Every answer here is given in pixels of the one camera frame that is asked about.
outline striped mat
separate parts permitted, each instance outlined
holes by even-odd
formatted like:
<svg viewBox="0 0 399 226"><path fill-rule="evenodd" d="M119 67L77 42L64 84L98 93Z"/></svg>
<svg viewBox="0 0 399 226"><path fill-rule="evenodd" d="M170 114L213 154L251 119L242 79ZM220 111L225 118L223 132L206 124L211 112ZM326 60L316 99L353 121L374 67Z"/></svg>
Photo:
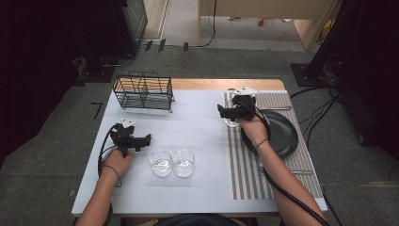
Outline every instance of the striped mat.
<svg viewBox="0 0 399 226"><path fill-rule="evenodd" d="M226 107L231 107L232 93L224 93ZM268 107L287 106L291 104L287 91L269 91L256 94L257 107L265 109ZM314 167L306 148L305 141L301 135L295 112L291 110L277 111L285 116L296 128L299 135L299 143L296 151L283 162L289 170L309 170L310 175L295 174L296 178L310 191L314 198L323 198ZM226 126L230 160L230 195L235 200L259 200L273 199L271 185L262 175L263 167L261 159L250 151L241 139L239 127Z"/></svg>

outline forearm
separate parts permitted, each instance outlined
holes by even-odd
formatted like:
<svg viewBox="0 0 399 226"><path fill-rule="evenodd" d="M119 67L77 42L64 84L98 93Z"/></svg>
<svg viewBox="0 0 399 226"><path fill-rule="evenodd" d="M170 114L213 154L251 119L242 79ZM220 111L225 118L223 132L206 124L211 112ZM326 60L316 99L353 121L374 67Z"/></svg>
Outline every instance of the forearm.
<svg viewBox="0 0 399 226"><path fill-rule="evenodd" d="M314 197L287 169L270 144L265 142L257 150L263 160L263 166L272 180L323 218L323 213ZM286 225L320 225L311 215L279 193L275 188L273 188L273 194L279 213Z"/></svg>
<svg viewBox="0 0 399 226"><path fill-rule="evenodd" d="M88 205L76 225L103 225L108 216L115 179L100 177Z"/></svg>

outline round black plate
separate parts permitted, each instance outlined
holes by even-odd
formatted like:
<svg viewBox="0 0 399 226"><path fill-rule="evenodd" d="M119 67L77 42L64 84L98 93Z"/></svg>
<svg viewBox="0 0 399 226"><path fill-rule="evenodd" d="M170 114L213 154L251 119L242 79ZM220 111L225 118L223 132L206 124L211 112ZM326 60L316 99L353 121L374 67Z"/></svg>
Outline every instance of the round black plate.
<svg viewBox="0 0 399 226"><path fill-rule="evenodd" d="M280 158L288 157L298 146L298 133L296 132L295 127L287 118L275 111L262 110L262 113L270 121L271 146ZM241 137L247 147L256 153L256 150L254 150L254 147L244 132L244 129L241 129Z"/></svg>

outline wire rack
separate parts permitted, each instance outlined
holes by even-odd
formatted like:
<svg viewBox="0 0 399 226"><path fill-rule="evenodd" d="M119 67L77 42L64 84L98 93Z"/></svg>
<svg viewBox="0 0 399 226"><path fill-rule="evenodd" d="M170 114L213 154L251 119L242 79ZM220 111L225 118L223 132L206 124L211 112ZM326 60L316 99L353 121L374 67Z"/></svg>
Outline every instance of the wire rack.
<svg viewBox="0 0 399 226"><path fill-rule="evenodd" d="M158 73L130 72L118 76L113 90L123 109L163 109L172 113L170 106L175 100L170 77L161 77Z"/></svg>

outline white tabletop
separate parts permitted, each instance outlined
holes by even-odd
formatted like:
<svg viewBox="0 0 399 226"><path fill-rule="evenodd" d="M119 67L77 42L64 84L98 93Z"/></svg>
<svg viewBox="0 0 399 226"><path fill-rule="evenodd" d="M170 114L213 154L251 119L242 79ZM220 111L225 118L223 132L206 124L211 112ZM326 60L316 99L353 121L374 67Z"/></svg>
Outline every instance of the white tabletop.
<svg viewBox="0 0 399 226"><path fill-rule="evenodd" d="M129 171L114 189L113 210L121 217L170 217L182 213L218 213L230 217L259 217L277 213L274 200L234 200L229 192L229 158L226 124L216 105L224 105L223 90L174 90L173 113L167 110L123 110L111 93L99 133L82 179L72 213L85 209L98 179L97 159L109 128L121 118L136 121L135 137L152 134L151 146L134 154ZM105 144L113 146L111 138ZM192 147L195 171L188 178L172 172L157 177L147 155L157 146ZM316 199L327 210L323 199Z"/></svg>

